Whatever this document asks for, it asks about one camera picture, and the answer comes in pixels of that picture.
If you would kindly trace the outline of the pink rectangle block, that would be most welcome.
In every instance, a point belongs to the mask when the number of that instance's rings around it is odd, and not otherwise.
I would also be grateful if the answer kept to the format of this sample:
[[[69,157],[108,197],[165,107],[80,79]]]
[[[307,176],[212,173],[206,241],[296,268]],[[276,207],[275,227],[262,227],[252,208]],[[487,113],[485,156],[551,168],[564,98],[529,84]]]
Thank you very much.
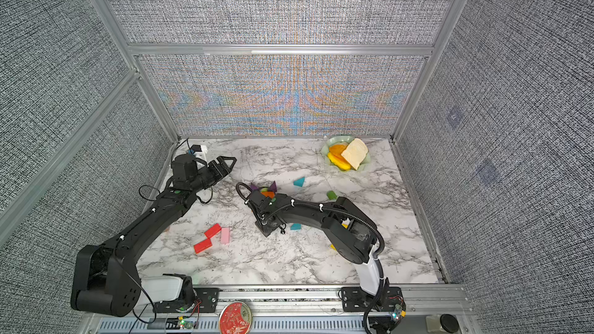
[[[230,244],[230,227],[224,227],[221,229],[221,244]]]

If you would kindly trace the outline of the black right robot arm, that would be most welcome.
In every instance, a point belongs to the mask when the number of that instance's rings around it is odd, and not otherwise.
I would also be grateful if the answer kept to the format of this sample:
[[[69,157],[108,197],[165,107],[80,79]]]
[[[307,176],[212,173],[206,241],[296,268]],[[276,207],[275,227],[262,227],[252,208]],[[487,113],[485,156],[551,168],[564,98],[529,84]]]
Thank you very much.
[[[237,183],[235,189],[265,237],[276,230],[285,233],[289,224],[321,230],[337,253],[355,266],[360,294],[368,301],[367,307],[383,306],[389,287],[380,261],[385,239],[377,224],[351,200],[339,196],[333,201],[315,203],[283,193],[269,198],[242,182]]]

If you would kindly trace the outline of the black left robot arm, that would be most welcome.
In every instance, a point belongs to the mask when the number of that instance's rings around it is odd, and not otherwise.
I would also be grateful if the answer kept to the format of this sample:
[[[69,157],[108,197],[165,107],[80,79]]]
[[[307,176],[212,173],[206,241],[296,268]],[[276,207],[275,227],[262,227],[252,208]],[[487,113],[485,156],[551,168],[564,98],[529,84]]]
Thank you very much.
[[[218,156],[206,162],[182,154],[171,162],[173,174],[152,205],[124,230],[99,245],[87,245],[76,256],[71,308],[81,312],[123,317],[136,306],[162,302],[142,286],[137,262],[167,227],[198,201],[198,193],[228,176],[237,159]]]

